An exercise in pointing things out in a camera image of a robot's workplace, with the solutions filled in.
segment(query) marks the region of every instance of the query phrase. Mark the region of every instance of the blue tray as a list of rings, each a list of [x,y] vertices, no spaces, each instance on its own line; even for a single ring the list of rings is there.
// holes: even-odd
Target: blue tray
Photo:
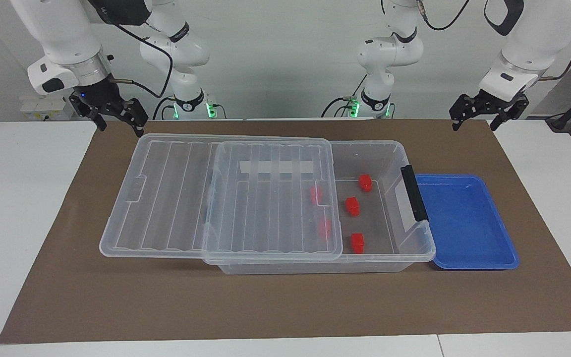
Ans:
[[[416,175],[442,269],[514,269],[519,256],[485,183],[472,175]]]

